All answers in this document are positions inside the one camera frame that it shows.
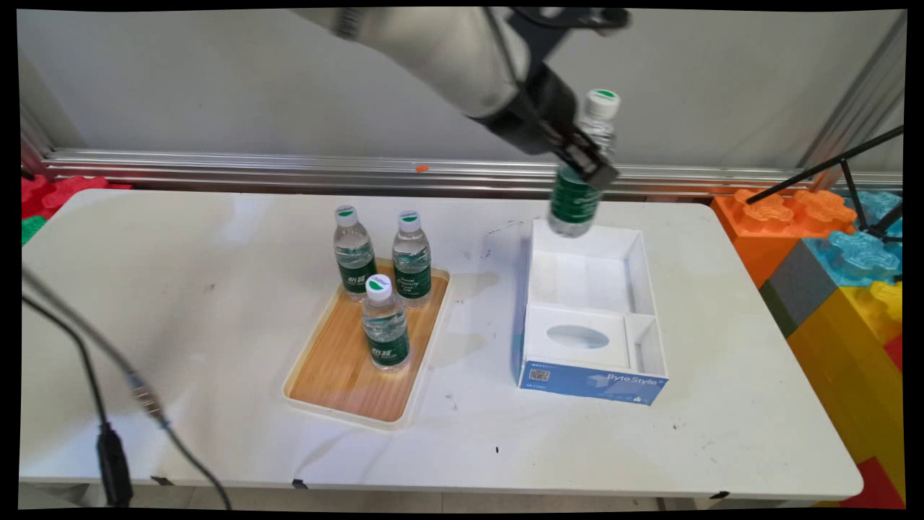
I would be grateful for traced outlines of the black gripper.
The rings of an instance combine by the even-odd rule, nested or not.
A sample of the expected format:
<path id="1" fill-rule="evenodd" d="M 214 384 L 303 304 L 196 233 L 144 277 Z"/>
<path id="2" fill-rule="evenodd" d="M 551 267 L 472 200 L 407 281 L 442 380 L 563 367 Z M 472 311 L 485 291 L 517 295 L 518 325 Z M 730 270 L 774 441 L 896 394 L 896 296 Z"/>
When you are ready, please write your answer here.
<path id="1" fill-rule="evenodd" d="M 494 114 L 473 118 L 506 144 L 526 155 L 553 152 L 578 178 L 595 190 L 607 190 L 620 171 L 614 164 L 615 133 L 607 127 L 574 124 L 575 93 L 547 64 L 515 97 Z"/>

